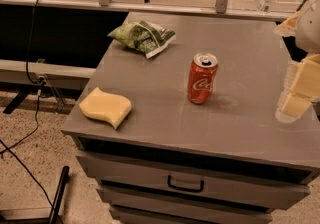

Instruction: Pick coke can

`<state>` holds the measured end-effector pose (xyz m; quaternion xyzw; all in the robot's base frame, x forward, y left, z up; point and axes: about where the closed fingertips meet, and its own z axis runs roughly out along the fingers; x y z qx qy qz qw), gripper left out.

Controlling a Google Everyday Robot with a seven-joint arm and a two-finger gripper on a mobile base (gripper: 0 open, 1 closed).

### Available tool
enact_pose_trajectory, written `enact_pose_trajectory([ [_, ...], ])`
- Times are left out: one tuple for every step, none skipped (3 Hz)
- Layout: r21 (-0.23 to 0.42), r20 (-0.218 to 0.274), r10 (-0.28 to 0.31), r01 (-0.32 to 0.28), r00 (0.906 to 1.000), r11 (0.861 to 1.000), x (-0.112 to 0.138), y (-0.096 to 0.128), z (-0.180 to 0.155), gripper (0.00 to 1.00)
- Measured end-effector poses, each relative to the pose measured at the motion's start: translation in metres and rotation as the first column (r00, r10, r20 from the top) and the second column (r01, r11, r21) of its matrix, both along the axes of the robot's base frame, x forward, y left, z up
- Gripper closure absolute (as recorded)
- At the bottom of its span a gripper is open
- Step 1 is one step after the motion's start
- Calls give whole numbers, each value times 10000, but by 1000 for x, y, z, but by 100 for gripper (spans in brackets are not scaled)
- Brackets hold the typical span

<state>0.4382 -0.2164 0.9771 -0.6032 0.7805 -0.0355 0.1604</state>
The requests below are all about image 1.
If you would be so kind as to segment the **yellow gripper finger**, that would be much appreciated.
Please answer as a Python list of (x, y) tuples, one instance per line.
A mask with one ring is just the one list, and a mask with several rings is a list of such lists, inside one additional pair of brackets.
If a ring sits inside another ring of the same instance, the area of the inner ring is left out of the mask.
[(282, 37), (295, 36), (298, 15), (299, 13), (295, 12), (281, 24), (277, 25), (274, 29), (274, 33)]
[(317, 103), (319, 98), (320, 54), (309, 53), (300, 62), (289, 63), (275, 117), (282, 123), (295, 122), (313, 103)]

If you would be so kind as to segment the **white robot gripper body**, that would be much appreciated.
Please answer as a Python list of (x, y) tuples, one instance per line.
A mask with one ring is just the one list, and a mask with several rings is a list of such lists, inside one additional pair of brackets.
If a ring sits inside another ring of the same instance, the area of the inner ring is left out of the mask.
[(320, 0), (307, 0), (296, 23), (296, 45), (306, 52), (320, 52)]

